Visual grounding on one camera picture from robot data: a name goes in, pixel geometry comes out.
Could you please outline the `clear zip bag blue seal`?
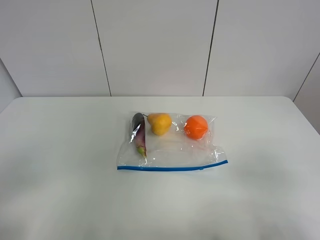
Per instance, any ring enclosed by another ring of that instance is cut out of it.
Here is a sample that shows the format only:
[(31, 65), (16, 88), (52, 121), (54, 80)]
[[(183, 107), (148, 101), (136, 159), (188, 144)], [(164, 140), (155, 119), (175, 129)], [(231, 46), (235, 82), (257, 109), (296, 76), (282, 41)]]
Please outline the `clear zip bag blue seal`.
[[(172, 124), (169, 131), (162, 136), (147, 133), (150, 125), (147, 118), (144, 117), (146, 158), (143, 158), (132, 141), (132, 118), (136, 113), (138, 112), (131, 115), (127, 137), (117, 156), (118, 170), (186, 172), (204, 170), (228, 163), (225, 152), (213, 142), (216, 118), (211, 115), (180, 113), (166, 113), (170, 115)], [(185, 123), (191, 116), (202, 116), (207, 120), (208, 131), (199, 140), (188, 138), (184, 132)]]

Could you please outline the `yellow pear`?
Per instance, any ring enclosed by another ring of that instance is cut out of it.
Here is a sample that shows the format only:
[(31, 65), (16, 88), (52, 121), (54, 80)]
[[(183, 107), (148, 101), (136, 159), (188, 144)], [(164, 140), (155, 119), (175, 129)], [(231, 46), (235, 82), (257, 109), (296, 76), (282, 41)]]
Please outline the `yellow pear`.
[(143, 116), (146, 117), (149, 123), (148, 134), (163, 136), (171, 128), (172, 118), (168, 113), (150, 113), (148, 115), (143, 114)]

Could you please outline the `purple eggplant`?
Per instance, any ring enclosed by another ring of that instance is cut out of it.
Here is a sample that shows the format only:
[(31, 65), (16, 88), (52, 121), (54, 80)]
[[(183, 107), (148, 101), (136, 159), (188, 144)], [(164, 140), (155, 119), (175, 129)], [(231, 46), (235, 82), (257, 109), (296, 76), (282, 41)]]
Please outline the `purple eggplant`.
[(132, 134), (131, 140), (134, 142), (137, 152), (144, 158), (147, 158), (146, 148), (146, 123), (145, 116), (138, 112), (131, 121)]

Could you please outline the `orange fruit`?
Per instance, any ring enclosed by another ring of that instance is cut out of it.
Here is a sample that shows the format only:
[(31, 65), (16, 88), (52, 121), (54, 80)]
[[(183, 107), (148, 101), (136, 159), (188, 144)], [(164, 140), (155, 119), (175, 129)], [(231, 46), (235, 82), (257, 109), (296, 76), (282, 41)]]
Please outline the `orange fruit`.
[(189, 117), (184, 126), (185, 135), (192, 140), (200, 140), (208, 132), (209, 125), (207, 120), (200, 115)]

